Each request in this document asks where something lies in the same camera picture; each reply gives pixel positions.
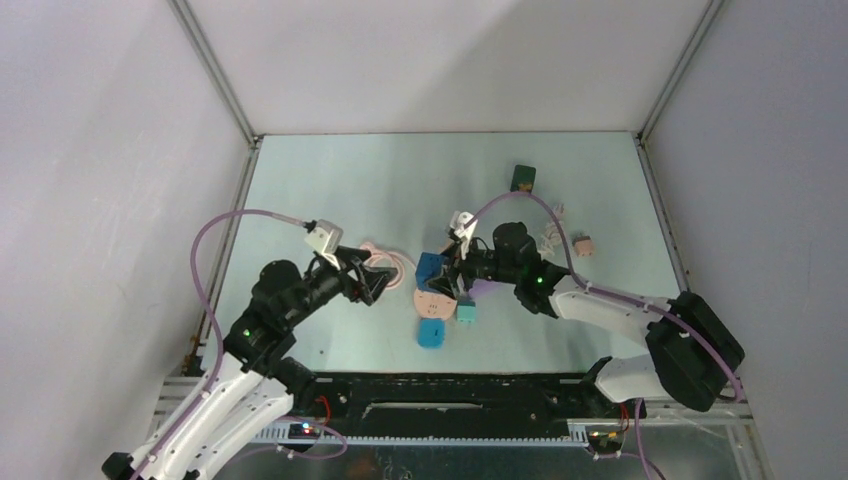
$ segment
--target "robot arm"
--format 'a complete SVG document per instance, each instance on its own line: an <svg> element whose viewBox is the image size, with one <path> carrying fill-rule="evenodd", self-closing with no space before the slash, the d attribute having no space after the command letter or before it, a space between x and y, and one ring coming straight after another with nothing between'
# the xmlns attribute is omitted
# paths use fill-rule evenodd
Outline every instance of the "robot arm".
<svg viewBox="0 0 848 480"><path fill-rule="evenodd" d="M397 270L365 266L371 254L339 246L342 231L329 222L311 222L307 230L316 256L306 274L288 260L262 269L247 309L224 338L214 382L207 387L207 372L141 447L113 453L102 467L107 478L211 479L262 428L310 401L314 375L285 357L294 328L339 294L372 305Z"/></svg>
<svg viewBox="0 0 848 480"><path fill-rule="evenodd" d="M676 299L651 298L581 285L568 269L541 258L523 223L498 226L492 234L493 249L479 248L467 232L451 229L450 233L454 243L441 253L441 274L428 281L436 291L457 299L478 279L509 283L532 313L591 323L648 350L649 354L633 358L602 358L589 370L585 382L609 402L670 396L689 408L707 411L718 398L727 382L724 372L666 315L706 339L731 370L745 356L707 303L691 292Z"/></svg>

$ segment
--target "blue cube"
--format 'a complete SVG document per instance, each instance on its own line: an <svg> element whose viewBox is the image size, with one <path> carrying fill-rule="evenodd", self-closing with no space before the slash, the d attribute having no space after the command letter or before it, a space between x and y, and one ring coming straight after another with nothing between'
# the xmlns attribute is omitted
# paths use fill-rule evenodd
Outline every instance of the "blue cube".
<svg viewBox="0 0 848 480"><path fill-rule="evenodd" d="M456 320L460 323L474 323L477 320L477 306L473 300L459 300L456 305Z"/></svg>
<svg viewBox="0 0 848 480"><path fill-rule="evenodd" d="M422 292L438 293L427 286L427 280L439 275L442 272L442 264L445 262L445 257L424 252L418 259L418 266L415 267L415 282L418 284L418 289Z"/></svg>
<svg viewBox="0 0 848 480"><path fill-rule="evenodd" d="M422 318L418 324L418 345L439 348L445 343L445 322L440 318Z"/></svg>

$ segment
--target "metal bracket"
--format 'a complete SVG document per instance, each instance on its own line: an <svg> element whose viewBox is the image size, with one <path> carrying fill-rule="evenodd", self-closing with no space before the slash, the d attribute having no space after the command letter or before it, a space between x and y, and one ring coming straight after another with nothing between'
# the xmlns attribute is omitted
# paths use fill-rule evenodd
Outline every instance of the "metal bracket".
<svg viewBox="0 0 848 480"><path fill-rule="evenodd" d="M247 145L250 148L256 148L259 137L250 125L247 114L244 113L244 109L238 101L233 86L224 74L224 69L218 62L218 58L215 56L209 40L203 33L200 22L198 22L197 16L194 14L194 10L192 10L188 0L168 0L168 3L171 4L171 9L177 17L177 21L183 26L186 36L188 36L189 41L194 47L194 51L197 53L197 58L200 59L200 63L203 64L203 68L209 74L209 80L230 111Z"/></svg>

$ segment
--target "metal frame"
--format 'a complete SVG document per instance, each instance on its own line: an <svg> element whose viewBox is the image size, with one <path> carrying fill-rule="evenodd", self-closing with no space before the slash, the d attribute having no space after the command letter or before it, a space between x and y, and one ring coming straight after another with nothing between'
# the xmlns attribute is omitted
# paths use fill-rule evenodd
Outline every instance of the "metal frame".
<svg viewBox="0 0 848 480"><path fill-rule="evenodd" d="M177 17L180 25L185 30L186 36L194 47L200 63L203 65L206 73L209 74L209 80L233 116L233 120L235 120L236 125L241 130L241 134L247 145L250 148L256 148L256 142L258 140L256 131L250 125L247 114L244 113L244 109L239 103L230 81L224 74L224 69L218 63L218 58L215 56L212 46L209 45L209 40L207 40L206 34L203 33L200 22L197 21L197 16L195 16L194 10L192 10L188 0L168 0L168 3L171 4L174 16Z"/></svg>
<svg viewBox="0 0 848 480"><path fill-rule="evenodd" d="M177 20L184 28L189 41L194 47L198 55L198 59L208 73L209 79L215 90L219 93L222 101L241 131L246 143L250 147L250 153L245 162L241 178L239 179L238 190L233 201L233 209L243 208L259 156L261 136L258 136L251 126L250 121L232 88L232 85L227 79L223 68L218 62L215 53L189 4L189 0L169 0L169 3L172 6ZM714 26L715 21L727 3L728 2L725 0L709 1L698 21L698 24L677 59L674 68L665 81L662 90L654 101L650 112L642 124L642 128L638 133L634 134L634 146L639 155L639 160L645 175L645 181L648 185L651 200L654 204L654 209L657 212L657 218L662 229L663 239L671 257L675 278L681 289L689 288L689 273L684 267L677 242L674 238L668 211L666 210L663 202L654 169L651 165L646 143L650 139L651 134L656 128L657 123L659 122L669 101L673 97L682 78L690 68L695 54L700 49L704 39ZM217 260L209 281L209 297L213 308L217 305L220 297L221 286L223 284L230 255L232 253L238 225L239 221L237 218L231 220L227 224L226 233L223 236L223 241L221 242L216 255ZM200 319L200 327L198 329L197 336L195 337L195 345L192 351L193 355L203 354L205 346L204 340L206 335L208 335L208 332L205 332L205 335L203 332L205 324L205 315L202 315ZM157 403L156 411L151 423L151 434L191 391L198 379L199 378L197 377L184 376L168 377L165 379L162 393L159 397L159 402ZM756 431L753 416L747 403L720 403L716 404L709 412L706 413L689 410L672 401L649 401L646 403L646 407L648 417L642 421L642 424L649 428L675 425L693 425L695 428L703 426L725 426L728 442L730 443L731 450L734 453L740 477L743 480L769 480L774 478L767 461L765 461L766 456L762 442L760 441L759 434ZM615 423L616 422L614 420L605 419L574 419L571 421L571 425L574 426L575 431L582 431L584 434L585 429L588 427L613 425ZM279 440L280 435L285 435L285 430L281 429L279 425L272 424L257 435L255 442L276 442ZM354 438L351 440L353 443L374 445L377 445L380 442L377 439L370 438ZM398 441L403 443L403 439L394 440L397 441L392 441L393 445L397 444ZM433 444L440 445L453 445L455 443L448 439L436 439L431 442L435 442ZM543 442L542 444L560 446L559 442ZM515 446L517 445L535 445L535 442L530 441L515 443Z"/></svg>
<svg viewBox="0 0 848 480"><path fill-rule="evenodd" d="M671 70L671 74L668 76L668 79L666 79L660 94L654 101L651 111L645 119L645 123L642 124L642 129L639 131L639 138L646 140L651 136L651 133L653 133L666 105L668 105L674 91L677 90L680 80L692 64L692 58L698 52L698 49L701 48L704 38L712 29L716 18L719 13L721 13L726 3L727 2L725 0L710 0L710 3L707 4L707 7L704 9L704 13L701 14L701 18L695 26L695 30L692 32L692 35L689 36L689 40L686 41L686 46L680 53L680 57L677 58L677 62Z"/></svg>

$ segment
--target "purple cable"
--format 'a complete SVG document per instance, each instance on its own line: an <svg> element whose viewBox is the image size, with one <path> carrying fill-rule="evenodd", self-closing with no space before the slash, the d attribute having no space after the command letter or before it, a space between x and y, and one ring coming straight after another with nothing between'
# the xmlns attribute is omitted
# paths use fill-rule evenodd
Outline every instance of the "purple cable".
<svg viewBox="0 0 848 480"><path fill-rule="evenodd" d="M306 420L304 420L302 418L298 418L298 417L280 417L277 420L289 420L289 421L293 421L293 422L306 423ZM331 458L340 457L347 451L347 446L348 446L347 445L347 439L345 438L344 435L342 435L338 431L336 431L336 430L334 430L334 429L332 429L332 428L330 428L326 425L316 425L315 428L317 428L319 430L324 430L324 431L330 432L334 437L338 438L339 441L342 442L342 447L338 451L333 452L333 453L328 453L326 455L309 455L309 454L306 454L306 453L300 453L300 452L295 452L294 450L289 450L287 448L282 447L281 445L269 445L267 447L255 448L253 450L250 450L250 451L244 452L242 454L236 455L235 457L231 458L229 462L227 462L227 465L232 465L234 463L238 463L238 462L244 460L247 457L252 457L253 455L256 455L256 454L259 454L259 453L272 452L272 451L276 452L278 447L282 448L282 451L286 452L286 455L291 454L295 457L305 458L307 460L329 460ZM315 445L318 445L318 440L316 440L315 443L312 445L313 447Z"/></svg>
<svg viewBox="0 0 848 480"><path fill-rule="evenodd" d="M203 390L198 392L198 395L194 397L194 399L189 404L188 408L180 414L179 417L174 421L170 428L168 428L165 433L162 434L162 438L160 438L156 444L153 445L153 448L150 449L150 453L145 455L144 459L142 459L141 463L139 463L138 467L135 469L135 472L130 476L129 480L138 480L141 472L150 464L150 456L155 456L159 453L159 450L162 448L165 443L174 436L177 430L185 423L186 419L191 416L192 413L197 409L197 406L200 404L201 394L203 392L209 392L209 387L215 383L218 378L218 372L221 371L221 363L224 359L224 336L221 333L221 326L218 324L218 319L215 317L215 312L212 310L212 305L209 303L209 299L206 298L206 292L203 290L203 283L200 281L200 273L197 271L197 250L200 247L200 240L203 239L203 236L206 235L206 232L209 231L212 227L217 225L218 223L227 220L233 217L241 217L244 215L261 215L264 217L271 217L276 220L280 220L286 223L290 223L292 225L303 227L306 222L303 220L299 220L297 218L288 217L285 215L281 215L279 213L270 212L268 210L256 210L256 209L244 209L244 210L233 210L232 212L222 213L217 217L209 220L203 228L197 232L197 236L194 237L194 242L191 244L191 278L194 280L194 289L197 291L197 296L200 298L200 303L203 305L203 309L206 311L206 316L209 318L209 324L212 325L212 331L215 333L215 345L217 345L217 354L215 356L215 365L212 367L212 371L209 373L209 377L206 379L206 383L203 385Z"/></svg>
<svg viewBox="0 0 848 480"><path fill-rule="evenodd" d="M586 450L586 452L589 453L589 455L593 455L593 456L595 455L595 452L591 450L591 447L590 447L589 450ZM605 453L603 455L601 455L601 454L597 454L597 455L598 455L598 460L616 460L616 459L619 458L619 456L614 454L614 453ZM636 458L636 459L640 459L640 460L642 458L639 455L636 455L635 453L629 453L629 452L621 452L621 457ZM650 465L650 467L653 468L655 472L657 472L657 475L659 475L660 480L668 480L667 478L665 478L665 475L663 475L662 471L660 470L660 467L656 466L656 464L654 464L654 462L652 462L648 459L645 459L645 461L648 462L648 465Z"/></svg>
<svg viewBox="0 0 848 480"><path fill-rule="evenodd" d="M716 351L716 349L713 348L713 346L710 345L710 343L703 336L701 336L700 333L695 331L694 328L692 328L691 326L689 326L684 321L680 320L679 318L675 317L674 315L668 313L667 311L665 311L665 310L663 310L659 307L656 307L656 306L650 305L650 304L645 305L645 302L642 301L642 300L639 300L639 299L636 299L636 298L631 298L629 296L622 295L620 293L612 292L612 291L609 291L609 290L606 290L606 289L603 289L603 288L599 288L599 287L595 287L595 286L589 286L587 288L588 285L586 284L586 282L584 282L583 279L580 278L579 275L577 275L577 272L574 271L574 264L571 261L571 252L568 250L568 244L570 243L569 240L568 240L568 236L565 234L565 231L563 231L562 225L557 220L556 214L554 213L554 211L541 198L539 198L539 197L537 197L537 196L535 196L531 193L527 193L527 192L504 193L503 195L499 195L499 196L495 197L494 199L489 201L489 203L484 205L483 208L481 208L477 213L474 214L473 217L471 217L471 219L467 222L467 224L470 225L471 223L476 221L479 217L481 217L484 213L486 213L489 209L491 209L496 203L498 203L501 200L504 200L506 198L510 198L510 197L527 197L527 198L533 200L534 202L538 203L542 208L545 209L545 211L548 213L548 215L554 221L554 225L557 228L557 232L559 233L560 237L562 238L562 246L563 246L563 249L565 249L565 261L568 265L568 270L571 271L571 277L574 279L574 282L577 284L578 287L586 289L587 291L589 291L591 293L596 293L596 294L599 294L599 295L603 295L605 297L613 298L613 299L619 300L621 302L629 303L631 305L634 305L634 306L637 306L637 307L640 307L640 308L646 306L648 308L648 310L650 310L650 311L652 311L652 312L654 312L658 315L662 315L663 317L668 319L670 322L674 323L675 325L677 325L678 327L683 329L683 331L688 333L692 338L695 339L696 342L698 342L701 345L701 347L707 352L707 354L709 354L709 356L713 359L713 361L716 362L716 364L719 366L721 371L727 377L727 380L730 382L730 385L733 386L733 392L734 392L734 395L735 395L734 400L736 402L742 401L742 399L744 398L744 394L742 393L742 383L739 381L738 378L736 378L736 375L733 374L733 370L731 370L731 368L727 364L727 362L725 362L724 359L721 358L721 355L719 355L719 353Z"/></svg>
<svg viewBox="0 0 848 480"><path fill-rule="evenodd" d="M651 471L648 469L649 465L653 465L650 461L648 461L648 457L645 455L645 447L642 446L642 429L639 425L639 412L642 411L642 404L645 403L644 399L640 398L636 400L636 407L633 409L636 412L634 415L636 426L633 427L636 430L636 449L639 451L639 460L642 462L642 470L645 471L645 476L648 477L648 480L651 480Z"/></svg>

